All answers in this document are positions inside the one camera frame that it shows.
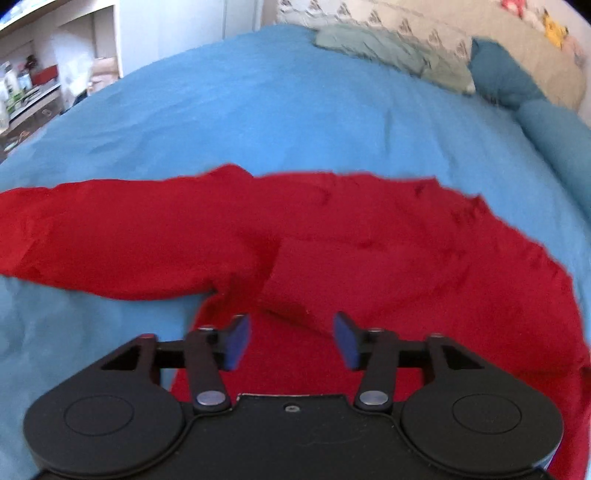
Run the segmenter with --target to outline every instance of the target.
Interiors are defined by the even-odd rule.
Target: red plush toy
[[[501,2],[501,7],[520,18],[523,17],[525,5],[526,0],[502,0]]]

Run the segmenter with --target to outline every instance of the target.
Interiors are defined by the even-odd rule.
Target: red fabric
[[[443,333],[556,402],[566,429],[551,471],[584,477],[589,354],[571,279],[478,197],[435,180],[226,166],[11,190],[0,232],[4,275],[115,299],[215,290],[197,322],[220,327],[250,313],[251,345],[224,374],[233,395],[353,394],[359,374],[330,338],[338,310],[405,339]],[[417,386],[412,372],[398,380],[397,398]],[[183,374],[173,393],[187,399]]]

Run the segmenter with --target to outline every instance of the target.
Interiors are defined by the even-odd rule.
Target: blue blanket
[[[590,226],[512,113],[312,39],[305,28],[270,27],[134,72],[1,164],[0,192],[195,175],[223,163],[254,174],[435,176],[482,194],[543,243],[573,276],[591,324]],[[2,478],[35,472],[20,428],[36,397],[141,332],[181,337],[201,300],[113,301],[0,277]]]

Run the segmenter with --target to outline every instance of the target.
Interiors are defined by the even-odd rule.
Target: teal pillow
[[[528,100],[545,99],[530,74],[495,41],[472,40],[469,68],[476,92],[492,103],[517,110]]]
[[[515,115],[526,136],[591,220],[591,130],[579,116],[547,100],[526,102]]]

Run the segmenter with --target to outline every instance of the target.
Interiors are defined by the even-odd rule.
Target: circular cover
[[[58,387],[37,400],[24,420],[37,463],[101,478],[136,471],[164,453],[184,425],[179,403],[147,382],[127,390],[77,396],[80,390]]]
[[[401,423],[407,437],[432,460],[491,476],[545,465],[563,428],[554,404],[530,388],[499,395],[449,391],[436,382],[407,400]]]

